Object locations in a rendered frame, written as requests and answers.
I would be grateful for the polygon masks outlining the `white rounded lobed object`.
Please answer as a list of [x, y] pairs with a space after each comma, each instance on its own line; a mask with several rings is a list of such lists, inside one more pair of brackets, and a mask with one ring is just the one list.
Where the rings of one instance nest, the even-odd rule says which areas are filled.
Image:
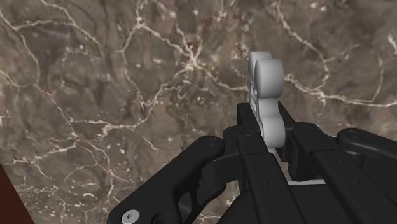
[[251, 52], [248, 69], [249, 103], [268, 151], [276, 154], [286, 140], [278, 107], [284, 86], [282, 62], [273, 59], [270, 52]]

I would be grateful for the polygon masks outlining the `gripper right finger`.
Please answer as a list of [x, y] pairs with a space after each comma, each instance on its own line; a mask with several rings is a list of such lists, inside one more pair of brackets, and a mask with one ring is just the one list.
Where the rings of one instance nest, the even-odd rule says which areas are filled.
[[332, 137], [279, 111], [286, 142], [277, 152], [292, 180], [323, 179], [352, 224], [397, 224], [397, 141], [358, 128]]

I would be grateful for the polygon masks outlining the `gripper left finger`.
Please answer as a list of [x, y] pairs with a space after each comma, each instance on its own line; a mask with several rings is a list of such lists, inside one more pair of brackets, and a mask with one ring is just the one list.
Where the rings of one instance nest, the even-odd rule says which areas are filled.
[[193, 224], [235, 180], [240, 195], [218, 224], [307, 224], [248, 103], [237, 105], [237, 124], [222, 138], [198, 138], [113, 208], [107, 224]]

